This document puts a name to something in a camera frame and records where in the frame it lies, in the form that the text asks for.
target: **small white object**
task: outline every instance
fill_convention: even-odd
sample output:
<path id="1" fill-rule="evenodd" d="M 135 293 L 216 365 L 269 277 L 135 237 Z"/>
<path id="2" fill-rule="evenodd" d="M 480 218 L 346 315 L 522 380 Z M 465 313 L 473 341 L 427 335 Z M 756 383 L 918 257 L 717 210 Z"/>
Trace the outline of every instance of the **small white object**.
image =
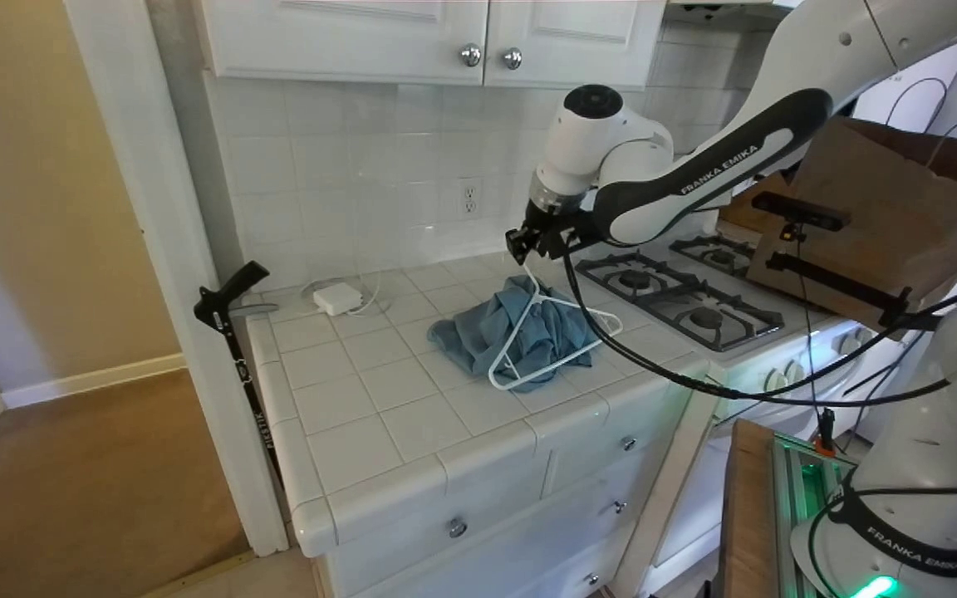
<path id="1" fill-rule="evenodd" d="M 334 283 L 314 293 L 314 303 L 326 315 L 351 313 L 366 303 L 366 294 L 350 283 Z"/>

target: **burner grate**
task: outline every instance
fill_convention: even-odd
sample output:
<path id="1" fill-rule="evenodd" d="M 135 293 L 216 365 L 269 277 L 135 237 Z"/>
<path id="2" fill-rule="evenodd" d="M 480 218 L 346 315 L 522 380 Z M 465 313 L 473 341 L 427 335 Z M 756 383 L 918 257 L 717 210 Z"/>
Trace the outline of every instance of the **burner grate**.
<path id="1" fill-rule="evenodd" d="M 757 310 L 740 294 L 721 293 L 697 277 L 679 271 L 638 251 L 586 260 L 579 269 L 624 303 L 650 313 L 716 352 L 727 352 L 783 325 L 778 313 Z"/>
<path id="2" fill-rule="evenodd" d="M 672 249 L 738 279 L 748 277 L 756 257 L 752 246 L 721 237 L 679 239 Z"/>

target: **folded towel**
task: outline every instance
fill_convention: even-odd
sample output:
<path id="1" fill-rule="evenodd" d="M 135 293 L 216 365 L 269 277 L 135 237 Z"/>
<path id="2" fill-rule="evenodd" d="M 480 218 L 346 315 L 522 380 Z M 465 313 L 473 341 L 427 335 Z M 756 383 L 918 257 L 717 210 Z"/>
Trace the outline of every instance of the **folded towel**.
<path id="1" fill-rule="evenodd" d="M 470 374 L 485 380 L 492 358 L 507 341 L 513 328 L 522 320 L 522 310 L 533 300 L 533 283 L 525 277 L 513 277 L 503 293 L 489 303 L 473 304 L 451 320 L 442 320 L 429 328 L 429 338 Z M 515 362 L 519 374 L 538 373 L 583 346 L 595 341 L 588 322 L 579 310 L 561 303 L 538 303 L 530 320 L 522 322 L 507 358 Z M 588 352 L 572 358 L 567 365 L 592 365 Z M 538 390 L 543 383 L 556 380 L 556 373 L 519 386 L 522 391 Z"/>

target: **tile backsplash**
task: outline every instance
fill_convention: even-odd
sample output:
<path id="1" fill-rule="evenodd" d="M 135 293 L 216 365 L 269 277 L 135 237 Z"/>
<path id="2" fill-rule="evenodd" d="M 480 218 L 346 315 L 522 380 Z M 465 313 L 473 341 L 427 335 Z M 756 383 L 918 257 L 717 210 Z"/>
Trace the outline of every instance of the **tile backsplash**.
<path id="1" fill-rule="evenodd" d="M 746 98 L 763 33 L 669 25 L 644 93 L 681 149 Z M 205 75 L 245 260 L 266 288 L 503 249 L 564 88 Z"/>

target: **cabinet handle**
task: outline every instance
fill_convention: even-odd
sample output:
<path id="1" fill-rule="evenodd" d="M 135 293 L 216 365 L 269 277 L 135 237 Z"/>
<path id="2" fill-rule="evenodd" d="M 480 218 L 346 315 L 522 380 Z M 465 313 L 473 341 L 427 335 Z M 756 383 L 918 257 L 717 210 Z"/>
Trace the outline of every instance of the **cabinet handle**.
<path id="1" fill-rule="evenodd" d="M 475 69 L 482 63 L 482 45 L 480 44 L 470 44 L 458 49 L 458 59 Z"/>
<path id="2" fill-rule="evenodd" d="M 507 69 L 522 69 L 522 49 L 519 49 L 519 45 L 507 45 L 507 49 L 503 54 L 503 63 L 505 63 Z"/>
<path id="3" fill-rule="evenodd" d="M 450 537 L 462 537 L 470 530 L 470 517 L 454 515 L 444 523 Z"/>

